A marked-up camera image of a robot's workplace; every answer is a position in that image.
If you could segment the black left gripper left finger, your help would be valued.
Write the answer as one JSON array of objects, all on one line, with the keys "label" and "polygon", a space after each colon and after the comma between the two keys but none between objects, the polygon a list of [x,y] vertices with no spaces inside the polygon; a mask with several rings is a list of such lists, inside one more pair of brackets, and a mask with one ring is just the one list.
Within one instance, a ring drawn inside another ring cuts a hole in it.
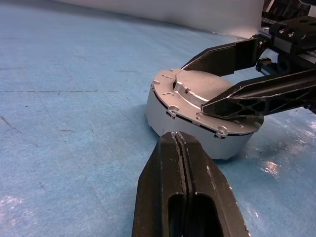
[{"label": "black left gripper left finger", "polygon": [[159,137],[138,179],[131,237],[189,237],[189,184],[185,159],[190,135]]}]

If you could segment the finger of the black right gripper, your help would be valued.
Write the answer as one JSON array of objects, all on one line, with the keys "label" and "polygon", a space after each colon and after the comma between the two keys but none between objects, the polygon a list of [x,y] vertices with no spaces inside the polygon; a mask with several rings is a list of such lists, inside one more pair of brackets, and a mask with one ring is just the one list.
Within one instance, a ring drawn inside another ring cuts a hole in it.
[{"label": "finger of the black right gripper", "polygon": [[298,107],[316,114],[316,69],[241,81],[201,105],[201,111],[221,119],[236,119]]},{"label": "finger of the black right gripper", "polygon": [[216,76],[231,75],[235,71],[255,66],[267,47],[268,39],[252,37],[207,48],[189,60],[181,69],[201,71]]}]

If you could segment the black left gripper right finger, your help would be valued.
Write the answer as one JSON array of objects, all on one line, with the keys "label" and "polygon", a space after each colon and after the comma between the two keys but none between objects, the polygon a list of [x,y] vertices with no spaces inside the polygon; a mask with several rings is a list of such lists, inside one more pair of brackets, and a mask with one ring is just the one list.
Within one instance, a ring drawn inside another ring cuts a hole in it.
[{"label": "black left gripper right finger", "polygon": [[214,160],[193,136],[176,132],[187,180],[183,237],[250,237],[237,200]]}]

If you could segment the round finned motor lid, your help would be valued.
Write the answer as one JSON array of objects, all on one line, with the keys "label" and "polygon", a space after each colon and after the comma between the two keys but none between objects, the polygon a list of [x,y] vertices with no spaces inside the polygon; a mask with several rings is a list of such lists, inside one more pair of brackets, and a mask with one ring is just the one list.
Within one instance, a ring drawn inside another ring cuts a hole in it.
[{"label": "round finned motor lid", "polygon": [[231,86],[231,82],[214,74],[172,69],[155,77],[151,91],[164,106],[176,105],[180,108],[180,115],[192,120],[195,112],[212,117],[201,111],[201,105]]}]

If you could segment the silver motor housing copper windings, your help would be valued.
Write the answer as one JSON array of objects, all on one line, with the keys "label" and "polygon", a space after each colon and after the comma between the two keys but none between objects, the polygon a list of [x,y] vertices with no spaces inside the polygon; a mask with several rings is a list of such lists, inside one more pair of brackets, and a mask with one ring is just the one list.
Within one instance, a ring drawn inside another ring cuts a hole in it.
[{"label": "silver motor housing copper windings", "polygon": [[237,155],[264,122],[263,117],[223,120],[198,112],[191,120],[180,115],[178,106],[164,106],[153,91],[148,96],[146,117],[159,136],[172,131],[194,136],[212,159],[230,159]]}]

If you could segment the blue table cover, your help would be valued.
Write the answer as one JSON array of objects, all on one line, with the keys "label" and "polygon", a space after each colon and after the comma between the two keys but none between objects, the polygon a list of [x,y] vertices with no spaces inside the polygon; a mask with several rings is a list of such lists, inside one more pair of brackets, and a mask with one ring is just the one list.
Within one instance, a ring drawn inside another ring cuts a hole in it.
[{"label": "blue table cover", "polygon": [[[0,237],[131,237],[151,81],[235,37],[0,0]],[[266,117],[217,165],[253,237],[316,237],[316,115]]]}]

